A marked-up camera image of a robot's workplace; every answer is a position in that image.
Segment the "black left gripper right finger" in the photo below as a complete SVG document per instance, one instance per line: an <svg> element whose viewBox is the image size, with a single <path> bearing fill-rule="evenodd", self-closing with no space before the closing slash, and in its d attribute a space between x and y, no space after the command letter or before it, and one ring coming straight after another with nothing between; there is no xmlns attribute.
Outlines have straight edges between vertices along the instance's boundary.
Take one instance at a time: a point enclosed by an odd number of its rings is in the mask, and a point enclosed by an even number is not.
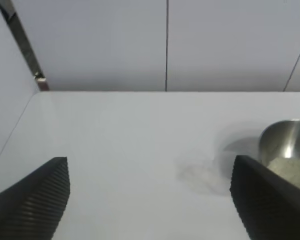
<svg viewBox="0 0 300 240"><path fill-rule="evenodd" d="M300 240L300 189L247 155L234 159L230 194L252 240Z"/></svg>

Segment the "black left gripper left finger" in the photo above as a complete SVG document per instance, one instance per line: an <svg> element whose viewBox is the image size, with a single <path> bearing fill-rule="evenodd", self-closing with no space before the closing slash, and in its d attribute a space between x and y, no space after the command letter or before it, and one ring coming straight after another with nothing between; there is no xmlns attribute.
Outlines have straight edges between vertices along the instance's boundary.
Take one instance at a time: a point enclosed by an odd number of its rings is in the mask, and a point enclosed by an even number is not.
<svg viewBox="0 0 300 240"><path fill-rule="evenodd" d="M70 188L68 159L54 157L0 192L0 240L51 240Z"/></svg>

